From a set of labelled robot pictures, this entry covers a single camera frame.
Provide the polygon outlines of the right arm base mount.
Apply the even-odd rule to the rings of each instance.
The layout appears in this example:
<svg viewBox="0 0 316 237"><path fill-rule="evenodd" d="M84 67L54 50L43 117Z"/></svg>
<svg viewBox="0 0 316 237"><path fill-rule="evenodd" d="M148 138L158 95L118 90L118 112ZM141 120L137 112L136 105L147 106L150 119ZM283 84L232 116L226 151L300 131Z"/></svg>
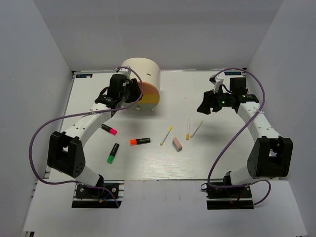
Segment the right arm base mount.
<svg viewBox="0 0 316 237"><path fill-rule="evenodd" d="M254 208L250 188L219 189L203 183L200 189L206 193L208 210L242 210Z"/></svg>

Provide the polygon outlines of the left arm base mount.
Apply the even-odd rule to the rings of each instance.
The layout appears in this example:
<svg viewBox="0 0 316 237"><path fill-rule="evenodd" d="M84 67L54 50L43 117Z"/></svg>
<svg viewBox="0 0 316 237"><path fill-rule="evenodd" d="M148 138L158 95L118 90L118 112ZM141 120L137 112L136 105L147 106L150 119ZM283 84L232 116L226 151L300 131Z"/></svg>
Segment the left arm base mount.
<svg viewBox="0 0 316 237"><path fill-rule="evenodd" d="M72 208L117 209L123 200L124 181L104 181L108 190L92 189L78 184L75 187Z"/></svg>

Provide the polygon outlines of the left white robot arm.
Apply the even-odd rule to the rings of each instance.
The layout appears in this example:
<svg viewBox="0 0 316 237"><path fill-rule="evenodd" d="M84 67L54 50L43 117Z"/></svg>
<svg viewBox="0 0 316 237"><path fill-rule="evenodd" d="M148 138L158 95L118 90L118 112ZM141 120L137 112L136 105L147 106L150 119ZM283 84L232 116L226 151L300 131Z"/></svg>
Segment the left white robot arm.
<svg viewBox="0 0 316 237"><path fill-rule="evenodd" d="M137 79L131 79L128 74L112 75L109 86L100 92L86 115L65 131L52 133L47 165L88 185L87 191L93 197L101 196L104 179L86 165L83 148L96 130L122 109L122 104L142 98L139 86Z"/></svg>

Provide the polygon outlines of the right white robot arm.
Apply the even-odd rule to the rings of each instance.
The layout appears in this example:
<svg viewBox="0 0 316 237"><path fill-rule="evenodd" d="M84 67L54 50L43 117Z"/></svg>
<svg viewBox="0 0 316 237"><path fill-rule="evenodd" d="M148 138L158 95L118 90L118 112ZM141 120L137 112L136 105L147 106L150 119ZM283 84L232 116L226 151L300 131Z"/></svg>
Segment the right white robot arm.
<svg viewBox="0 0 316 237"><path fill-rule="evenodd" d="M197 112L208 115L224 107L234 109L242 118L245 123L243 128L249 130L254 146L246 165L228 172L228 181L223 184L223 192L234 197L241 191L242 185L263 178L286 177L289 173L293 142L275 131L262 112L257 97L253 94L236 95L207 91L203 94L203 101Z"/></svg>

